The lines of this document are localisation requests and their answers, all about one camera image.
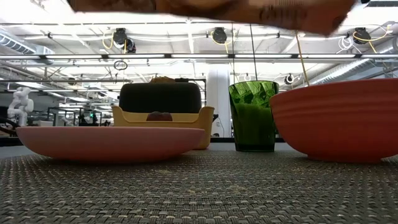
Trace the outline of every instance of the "white robot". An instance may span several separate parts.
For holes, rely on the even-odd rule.
[[[28,97],[29,93],[30,88],[19,87],[14,93],[14,99],[7,110],[8,118],[12,121],[15,121],[15,115],[18,115],[20,126],[26,126],[27,113],[33,111],[34,104],[33,100]]]
[[[72,126],[72,122],[71,121],[69,121],[66,117],[64,117],[64,116],[61,116],[61,120],[63,121],[63,122],[65,122],[65,124],[67,125],[67,126]]]

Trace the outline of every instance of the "woven placemat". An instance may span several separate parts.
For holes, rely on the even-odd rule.
[[[0,160],[0,223],[398,223],[398,158],[192,151],[154,164]]]

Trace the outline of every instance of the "green drinking glass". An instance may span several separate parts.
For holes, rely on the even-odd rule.
[[[269,100],[278,89],[278,83],[270,81],[241,82],[229,87],[237,151],[274,151],[276,128]]]

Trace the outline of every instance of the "orange bowl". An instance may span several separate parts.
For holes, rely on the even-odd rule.
[[[20,127],[31,151],[56,159],[90,162],[160,161],[195,149],[203,129],[139,127]]]
[[[398,78],[299,88],[270,103],[280,135],[309,158],[378,162],[398,154]]]

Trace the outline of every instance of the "yellow dish rack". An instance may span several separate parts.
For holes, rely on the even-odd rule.
[[[210,144],[211,125],[214,108],[203,107],[198,114],[172,113],[173,121],[146,121],[148,113],[125,112],[118,106],[112,107],[115,127],[152,127],[152,128],[198,128],[205,130],[205,137],[198,149],[206,149]]]

